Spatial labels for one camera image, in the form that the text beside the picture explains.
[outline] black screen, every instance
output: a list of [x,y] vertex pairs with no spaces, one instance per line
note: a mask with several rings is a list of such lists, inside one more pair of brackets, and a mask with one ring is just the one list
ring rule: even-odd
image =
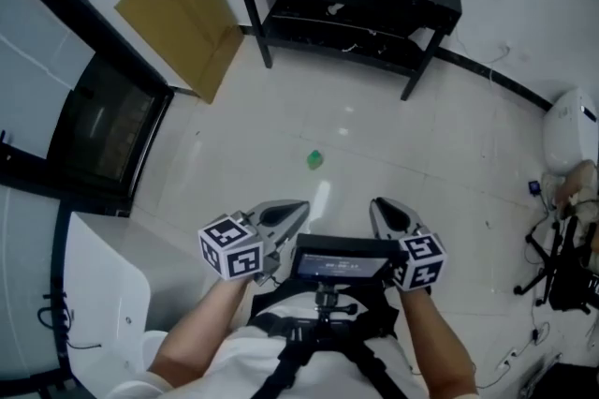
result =
[[324,277],[373,277],[387,263],[386,258],[351,258],[304,254],[298,274]]

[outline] white cube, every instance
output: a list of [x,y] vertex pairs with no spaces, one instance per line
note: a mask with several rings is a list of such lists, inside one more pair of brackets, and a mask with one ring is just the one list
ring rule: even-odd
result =
[[200,229],[197,235],[202,257],[223,279],[262,272],[262,241],[231,216]]
[[404,291],[436,283],[447,261],[447,252],[436,234],[401,238],[400,247],[409,255],[406,264],[395,272],[395,284]]

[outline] tiled floor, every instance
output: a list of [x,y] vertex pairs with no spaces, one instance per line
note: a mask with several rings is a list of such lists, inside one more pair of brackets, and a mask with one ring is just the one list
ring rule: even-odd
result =
[[[273,68],[264,68],[246,38],[213,105],[175,98],[133,217],[197,255],[199,227],[263,200],[309,200],[304,230],[356,237],[372,235],[372,198],[403,201],[444,241],[450,261],[433,298],[468,347],[477,383],[493,382],[496,365],[532,330],[532,293],[517,298],[511,290],[535,268],[524,259],[523,238],[541,217],[527,182],[544,170],[543,113],[436,60],[401,102],[405,79],[394,74],[305,53],[273,56]],[[312,171],[306,156],[314,149],[325,162]],[[399,301],[394,291],[389,299]],[[237,321],[246,314],[247,307]],[[548,340],[528,347],[483,397],[516,397],[558,351],[567,362],[597,364],[599,351],[588,351],[585,337],[595,314],[537,308],[534,317],[550,323]],[[405,323],[398,328],[415,363]]]

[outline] cardboard box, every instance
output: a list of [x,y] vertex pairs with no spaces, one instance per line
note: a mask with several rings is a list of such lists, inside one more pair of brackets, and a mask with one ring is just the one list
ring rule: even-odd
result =
[[206,102],[243,34],[226,0],[121,0],[116,9]]

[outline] black chest harness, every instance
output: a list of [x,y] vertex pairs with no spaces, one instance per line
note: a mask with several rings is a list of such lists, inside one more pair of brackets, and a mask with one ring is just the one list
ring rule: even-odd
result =
[[[258,314],[265,308],[302,292],[316,292],[318,319],[279,318],[271,313]],[[368,311],[355,320],[331,320],[330,314],[345,312],[355,315],[358,305],[337,307],[338,292],[317,284],[286,281],[275,291],[254,298],[252,317],[248,326],[255,326],[269,337],[281,336],[286,345],[279,354],[279,364],[252,399],[276,399],[283,390],[290,389],[299,369],[306,365],[317,351],[336,351],[353,362],[369,379],[383,399],[406,399],[405,394],[388,376],[385,364],[368,348],[364,341],[388,335],[397,338],[393,329],[399,311],[388,305],[381,286],[351,287],[342,294],[362,303]]]

